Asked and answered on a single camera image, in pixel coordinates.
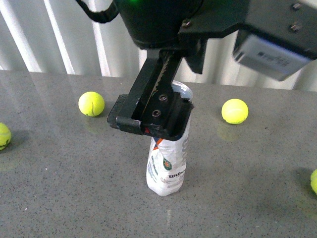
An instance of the screw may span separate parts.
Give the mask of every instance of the screw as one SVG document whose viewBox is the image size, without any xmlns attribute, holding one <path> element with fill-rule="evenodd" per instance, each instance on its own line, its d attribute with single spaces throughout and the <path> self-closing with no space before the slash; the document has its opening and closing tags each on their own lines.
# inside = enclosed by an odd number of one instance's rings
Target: screw
<svg viewBox="0 0 317 238">
<path fill-rule="evenodd" d="M 183 22 L 182 22 L 182 27 L 183 28 L 190 27 L 190 25 L 191 25 L 190 20 L 188 20 L 188 19 L 183 20 Z"/>
<path fill-rule="evenodd" d="M 160 110 L 157 110 L 157 109 L 152 112 L 152 116 L 153 116 L 154 118 L 159 117 L 160 114 L 161 114 Z"/>
<path fill-rule="evenodd" d="M 300 4 L 300 3 L 294 3 L 293 5 L 292 5 L 292 9 L 294 10 L 294 11 L 297 11 L 297 10 L 299 10 L 299 9 L 301 9 L 302 8 L 302 5 Z"/>
<path fill-rule="evenodd" d="M 299 30 L 301 30 L 303 28 L 303 25 L 296 21 L 289 28 L 293 32 L 298 32 Z"/>
<path fill-rule="evenodd" d="M 162 101 L 162 102 L 165 102 L 165 101 L 167 101 L 168 97 L 167 97 L 165 94 L 161 94 L 161 95 L 158 97 L 158 99 L 159 99 L 160 101 Z"/>
</svg>

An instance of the logo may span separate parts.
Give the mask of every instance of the logo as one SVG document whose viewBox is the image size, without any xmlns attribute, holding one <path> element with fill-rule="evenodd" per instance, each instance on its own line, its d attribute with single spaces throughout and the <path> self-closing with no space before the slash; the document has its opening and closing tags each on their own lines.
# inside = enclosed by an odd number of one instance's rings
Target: logo
<svg viewBox="0 0 317 238">
<path fill-rule="evenodd" d="M 172 164 L 166 158 L 163 159 L 164 168 L 168 171 L 172 169 Z"/>
<path fill-rule="evenodd" d="M 171 179 L 171 178 L 174 178 L 174 177 L 177 177 L 177 176 L 180 176 L 182 173 L 184 173 L 185 170 L 183 172 L 179 172 L 178 174 L 175 174 L 175 175 L 169 175 L 168 177 Z"/>
</svg>

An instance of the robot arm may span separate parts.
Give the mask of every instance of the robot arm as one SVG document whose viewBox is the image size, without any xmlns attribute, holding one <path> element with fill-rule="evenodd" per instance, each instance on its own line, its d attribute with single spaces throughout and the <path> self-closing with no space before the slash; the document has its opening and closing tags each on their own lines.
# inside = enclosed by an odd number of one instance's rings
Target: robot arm
<svg viewBox="0 0 317 238">
<path fill-rule="evenodd" d="M 113 0 L 100 14 L 109 21 L 118 13 L 148 50 L 131 91 L 108 116 L 111 127 L 134 134 L 182 136 L 193 105 L 171 83 L 182 58 L 202 73 L 209 38 L 239 30 L 236 61 L 280 81 L 317 58 L 317 10 L 292 0 Z"/>
</svg>

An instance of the white can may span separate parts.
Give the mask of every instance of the white can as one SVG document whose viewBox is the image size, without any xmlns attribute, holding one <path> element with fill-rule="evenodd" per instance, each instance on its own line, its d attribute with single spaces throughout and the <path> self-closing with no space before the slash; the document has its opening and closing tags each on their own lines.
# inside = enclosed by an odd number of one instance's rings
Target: white can
<svg viewBox="0 0 317 238">
<path fill-rule="evenodd" d="M 174 92 L 192 101 L 193 92 L 185 84 L 173 81 Z M 183 184 L 190 118 L 183 136 L 177 141 L 152 138 L 147 165 L 148 187 L 160 196 L 177 192 Z"/>
</svg>

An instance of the metal can lid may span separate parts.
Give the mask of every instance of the metal can lid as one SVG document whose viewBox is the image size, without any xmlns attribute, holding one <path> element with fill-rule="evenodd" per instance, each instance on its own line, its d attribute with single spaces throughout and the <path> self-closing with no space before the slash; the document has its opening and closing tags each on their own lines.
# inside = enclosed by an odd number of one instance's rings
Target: metal can lid
<svg viewBox="0 0 317 238">
<path fill-rule="evenodd" d="M 180 93 L 181 98 L 188 99 L 190 102 L 193 101 L 193 91 L 185 84 L 173 81 L 172 88 L 174 92 Z"/>
</svg>

